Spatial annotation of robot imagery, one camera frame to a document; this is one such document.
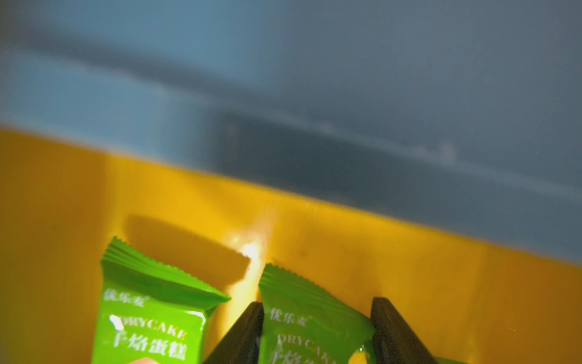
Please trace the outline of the yellow top drawer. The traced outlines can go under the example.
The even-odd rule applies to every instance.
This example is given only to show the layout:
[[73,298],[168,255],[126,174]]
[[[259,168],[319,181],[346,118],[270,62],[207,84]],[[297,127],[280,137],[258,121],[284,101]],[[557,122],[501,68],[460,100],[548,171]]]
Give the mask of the yellow top drawer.
[[266,262],[363,313],[386,297],[436,356],[579,363],[581,269],[222,177],[1,131],[1,361],[91,361],[118,236],[230,295],[214,347]]

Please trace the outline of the green cookie packet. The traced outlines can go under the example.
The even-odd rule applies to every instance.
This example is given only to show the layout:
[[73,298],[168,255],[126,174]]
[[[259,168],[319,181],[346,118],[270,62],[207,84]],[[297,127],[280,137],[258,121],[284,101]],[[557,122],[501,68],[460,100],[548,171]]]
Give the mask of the green cookie packet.
[[265,266],[259,363],[376,363],[371,320],[291,271]]
[[435,357],[438,364],[465,364],[464,362],[459,362],[453,359],[445,359],[440,357]]
[[212,314],[230,297],[119,238],[101,258],[94,363],[201,363]]

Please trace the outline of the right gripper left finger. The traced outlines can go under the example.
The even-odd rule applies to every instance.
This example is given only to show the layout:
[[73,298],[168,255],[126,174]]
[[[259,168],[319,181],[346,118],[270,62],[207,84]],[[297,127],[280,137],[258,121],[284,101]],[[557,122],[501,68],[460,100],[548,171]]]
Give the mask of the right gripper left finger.
[[262,303],[251,302],[204,364],[257,364],[262,336]]

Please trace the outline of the teal drawer cabinet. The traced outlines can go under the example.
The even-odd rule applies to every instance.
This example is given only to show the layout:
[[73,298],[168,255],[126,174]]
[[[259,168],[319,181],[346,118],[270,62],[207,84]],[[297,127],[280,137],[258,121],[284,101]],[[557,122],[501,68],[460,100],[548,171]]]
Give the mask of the teal drawer cabinet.
[[3,1],[1,123],[581,262],[579,1]]

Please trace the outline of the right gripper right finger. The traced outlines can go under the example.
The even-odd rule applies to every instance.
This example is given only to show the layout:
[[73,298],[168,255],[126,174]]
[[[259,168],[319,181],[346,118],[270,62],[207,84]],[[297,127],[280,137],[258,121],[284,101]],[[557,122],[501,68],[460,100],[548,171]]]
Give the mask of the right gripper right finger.
[[387,298],[375,297],[373,299],[371,321],[376,329],[372,345],[377,363],[438,364]]

